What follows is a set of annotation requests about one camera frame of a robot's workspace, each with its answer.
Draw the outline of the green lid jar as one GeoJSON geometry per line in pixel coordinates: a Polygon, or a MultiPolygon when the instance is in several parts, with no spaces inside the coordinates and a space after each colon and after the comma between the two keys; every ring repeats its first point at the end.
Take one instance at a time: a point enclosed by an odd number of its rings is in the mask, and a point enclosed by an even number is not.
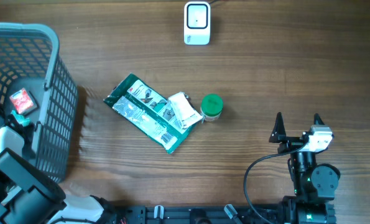
{"type": "Polygon", "coordinates": [[[223,110],[223,100],[217,94],[206,95],[201,102],[200,109],[204,122],[216,121],[223,110]]]}

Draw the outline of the white small sachet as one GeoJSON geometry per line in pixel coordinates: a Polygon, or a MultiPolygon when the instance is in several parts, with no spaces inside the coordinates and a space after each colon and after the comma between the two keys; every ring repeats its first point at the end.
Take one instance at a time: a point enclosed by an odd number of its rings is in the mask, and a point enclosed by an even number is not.
{"type": "Polygon", "coordinates": [[[183,92],[170,96],[169,103],[182,129],[189,128],[203,118],[203,116],[191,106],[183,92]]]}

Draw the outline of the green 3M package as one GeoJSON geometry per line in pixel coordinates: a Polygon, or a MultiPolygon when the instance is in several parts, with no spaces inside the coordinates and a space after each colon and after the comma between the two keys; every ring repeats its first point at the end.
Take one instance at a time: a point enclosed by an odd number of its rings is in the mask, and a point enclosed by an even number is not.
{"type": "Polygon", "coordinates": [[[112,90],[104,103],[161,145],[168,154],[173,153],[196,126],[181,128],[168,99],[132,73],[112,90]]]}

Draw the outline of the teal tissue pack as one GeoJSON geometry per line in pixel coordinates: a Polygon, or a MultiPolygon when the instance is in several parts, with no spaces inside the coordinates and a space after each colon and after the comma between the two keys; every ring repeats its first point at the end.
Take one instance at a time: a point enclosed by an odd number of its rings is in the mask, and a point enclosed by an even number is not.
{"type": "Polygon", "coordinates": [[[31,124],[30,118],[26,118],[25,116],[23,116],[21,114],[17,114],[16,111],[14,111],[14,110],[11,111],[11,114],[13,115],[13,117],[15,118],[15,120],[20,125],[22,125],[23,127],[26,127],[26,126],[28,126],[28,125],[31,124]]]}

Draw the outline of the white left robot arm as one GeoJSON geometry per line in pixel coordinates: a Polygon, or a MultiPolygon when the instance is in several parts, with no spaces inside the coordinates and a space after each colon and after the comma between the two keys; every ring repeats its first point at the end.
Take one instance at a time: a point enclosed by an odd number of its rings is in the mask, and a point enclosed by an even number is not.
{"type": "Polygon", "coordinates": [[[0,104],[0,223],[116,223],[103,198],[66,195],[60,186],[22,158],[29,129],[0,104]]]}

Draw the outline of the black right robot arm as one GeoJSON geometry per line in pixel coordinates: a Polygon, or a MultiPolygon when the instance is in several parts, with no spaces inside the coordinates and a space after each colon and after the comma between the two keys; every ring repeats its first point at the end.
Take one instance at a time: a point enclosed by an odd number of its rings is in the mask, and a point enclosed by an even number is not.
{"type": "Polygon", "coordinates": [[[335,224],[330,202],[340,180],[340,171],[331,164],[317,164],[316,155],[328,149],[334,135],[318,114],[310,129],[300,137],[286,134],[282,113],[277,113],[269,142],[278,143],[280,155],[288,154],[287,166],[294,184],[294,196],[285,196],[278,206],[277,223],[335,224]]]}

